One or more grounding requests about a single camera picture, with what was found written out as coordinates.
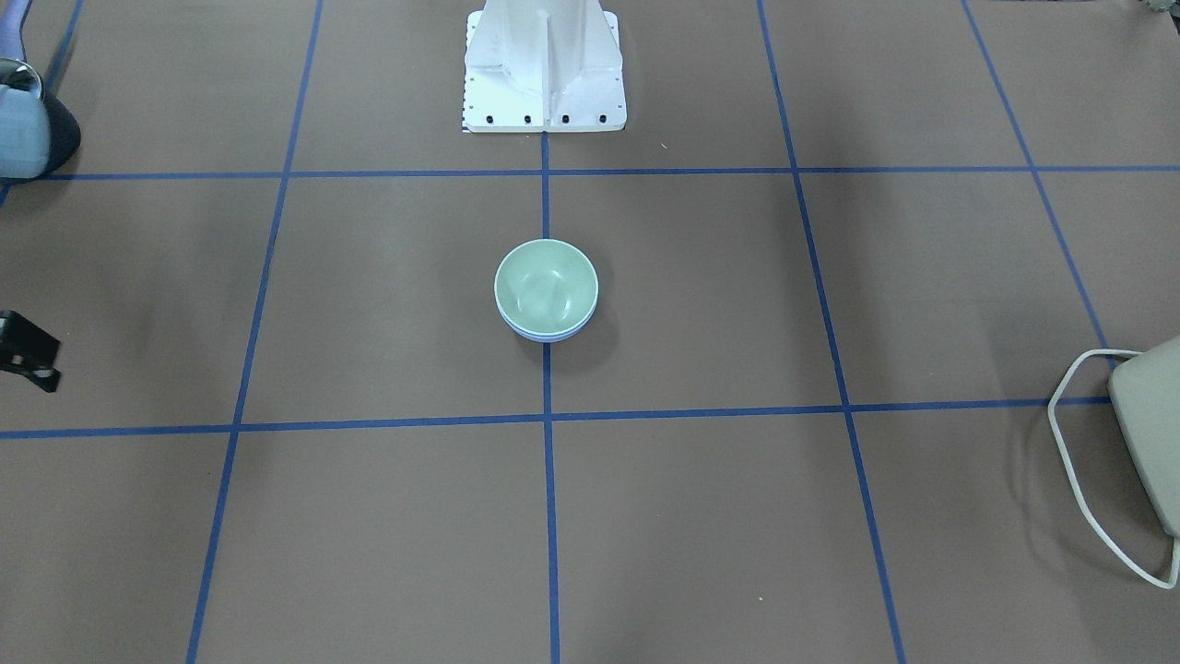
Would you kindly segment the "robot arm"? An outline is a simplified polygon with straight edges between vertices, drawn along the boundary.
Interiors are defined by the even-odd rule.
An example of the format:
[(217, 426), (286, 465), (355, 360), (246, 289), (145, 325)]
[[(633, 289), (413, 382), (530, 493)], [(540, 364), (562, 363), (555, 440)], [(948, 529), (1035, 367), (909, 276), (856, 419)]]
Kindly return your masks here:
[[(48, 114), (41, 96), (4, 85), (4, 182), (32, 180), (48, 160)], [(55, 356), (59, 338), (11, 308), (1, 314), (4, 373), (20, 375), (47, 394), (58, 390), (63, 373)]]

